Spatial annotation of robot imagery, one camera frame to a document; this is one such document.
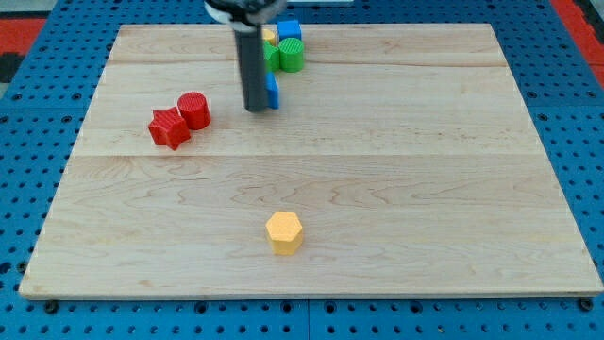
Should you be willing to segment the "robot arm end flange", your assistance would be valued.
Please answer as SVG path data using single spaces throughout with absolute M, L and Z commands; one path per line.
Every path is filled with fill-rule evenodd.
M 262 25 L 287 7 L 287 0 L 205 0 L 207 13 L 221 24 Z

